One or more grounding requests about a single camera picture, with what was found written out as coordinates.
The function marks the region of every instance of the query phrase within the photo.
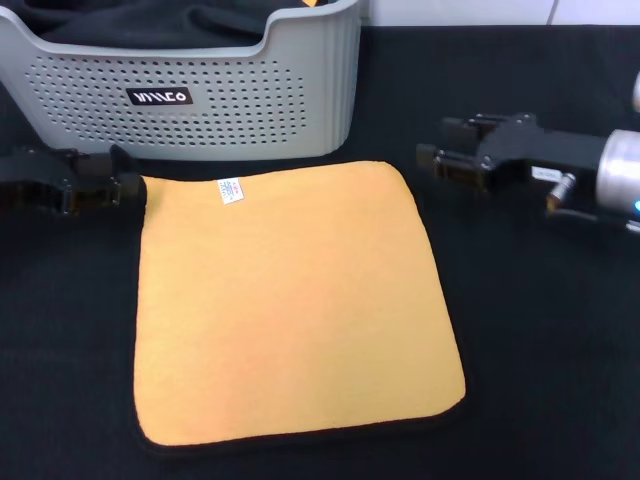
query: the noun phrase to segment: white wall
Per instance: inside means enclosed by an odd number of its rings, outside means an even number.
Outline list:
[[[544,25],[554,5],[554,0],[367,1],[374,25]],[[640,0],[558,0],[553,23],[640,25]]]
[[[554,24],[583,23],[639,25],[640,0],[560,0]]]

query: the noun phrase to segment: yellow towel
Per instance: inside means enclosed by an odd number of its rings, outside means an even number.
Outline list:
[[[443,413],[464,374],[413,197],[385,163],[147,179],[134,398],[194,445]]]

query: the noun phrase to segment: black tablecloth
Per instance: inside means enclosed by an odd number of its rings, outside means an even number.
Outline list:
[[[640,237],[550,223],[414,167],[442,116],[531,111],[550,128],[640,129],[640,29],[368,29],[351,135],[323,159],[148,162],[184,179],[386,160],[416,194],[470,379],[460,415],[411,434],[163,459],[129,428],[141,206],[0,220],[0,476],[7,479],[640,477]],[[2,97],[0,150],[34,139]]]

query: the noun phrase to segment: white tag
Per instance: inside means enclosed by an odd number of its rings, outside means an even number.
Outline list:
[[[536,180],[543,180],[545,182],[558,183],[562,180],[562,172],[550,168],[531,167],[531,176]]]
[[[220,189],[220,196],[222,196],[222,203],[225,205],[237,202],[244,198],[244,193],[242,193],[242,187],[240,186],[240,180],[237,178],[218,180],[218,188]]]

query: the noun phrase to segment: gray laundry basket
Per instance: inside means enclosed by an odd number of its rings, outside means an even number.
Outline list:
[[[46,42],[0,7],[0,81],[52,148],[139,158],[319,156],[351,125],[358,0],[283,9],[253,47],[129,50]]]

